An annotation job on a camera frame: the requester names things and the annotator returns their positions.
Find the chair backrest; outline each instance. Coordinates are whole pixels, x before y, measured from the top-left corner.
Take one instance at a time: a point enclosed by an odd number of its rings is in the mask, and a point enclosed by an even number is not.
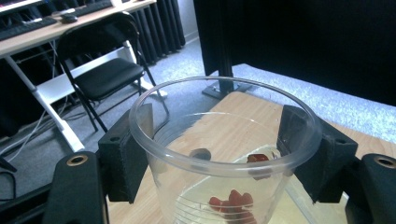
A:
[[[119,48],[125,41],[136,49],[138,35],[134,17],[120,12],[66,31],[61,35],[56,51],[60,62],[64,63],[80,55]]]

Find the metal desk leg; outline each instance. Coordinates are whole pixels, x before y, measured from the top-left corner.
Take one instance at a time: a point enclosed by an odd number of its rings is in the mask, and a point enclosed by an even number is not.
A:
[[[17,75],[20,77],[23,83],[29,88],[29,91],[33,94],[33,96],[37,99],[37,101],[44,107],[47,113],[55,121],[56,126],[58,126],[58,129],[64,135],[64,138],[66,139],[69,146],[73,149],[73,151],[76,152],[79,151],[80,149],[83,149],[84,146],[79,141],[78,137],[70,128],[70,126],[67,124],[67,122],[61,119],[59,115],[56,113],[56,111],[52,108],[52,106],[46,102],[44,97],[42,97],[40,92],[37,90],[37,87],[22,72],[22,70],[18,67],[15,61],[10,56],[7,56],[5,59],[7,60],[8,64],[12,67],[12,69],[17,73]]]

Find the strawberry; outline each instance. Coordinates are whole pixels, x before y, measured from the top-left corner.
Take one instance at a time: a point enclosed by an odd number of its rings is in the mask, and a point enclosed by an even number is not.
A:
[[[230,202],[229,201],[223,201],[219,211],[222,212],[222,213],[230,213],[230,212],[232,212],[231,209],[230,209]]]
[[[240,223],[257,224],[256,218],[250,212],[244,212],[240,215]]]
[[[247,156],[247,162],[256,162],[256,161],[269,161],[269,159],[264,154],[250,154]]]
[[[215,210],[215,211],[220,211],[222,201],[218,199],[217,197],[211,197],[209,200],[210,207]]]
[[[240,203],[246,207],[251,207],[253,206],[253,198],[249,193],[244,193],[240,198]]]
[[[228,200],[230,201],[230,205],[233,207],[235,212],[242,211],[241,198],[242,195],[236,189],[231,190]]]

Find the computer mouse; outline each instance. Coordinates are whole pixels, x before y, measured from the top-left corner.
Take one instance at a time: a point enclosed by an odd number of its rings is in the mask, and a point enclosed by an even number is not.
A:
[[[61,16],[61,23],[68,24],[78,21],[78,17],[72,14],[64,14]]]

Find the red object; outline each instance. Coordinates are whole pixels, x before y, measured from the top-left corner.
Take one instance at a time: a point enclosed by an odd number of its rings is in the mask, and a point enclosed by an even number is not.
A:
[[[269,159],[264,154],[250,154],[247,156],[247,162],[256,162],[256,161],[269,161]]]
[[[244,195],[242,195],[240,202],[242,205],[246,206],[246,207],[251,207],[253,206],[253,198],[251,197],[251,195],[249,193],[244,193]]]
[[[221,209],[221,204],[222,201],[218,199],[217,197],[211,197],[209,200],[209,204],[211,205],[210,207],[215,210],[215,211],[220,211]]]
[[[253,214],[243,209],[244,206],[253,206],[253,198],[249,193],[241,195],[236,189],[232,189],[228,196],[228,201],[222,201],[218,197],[211,197],[209,205],[213,210],[224,213],[224,217],[229,219],[228,222],[230,224],[257,223]]]

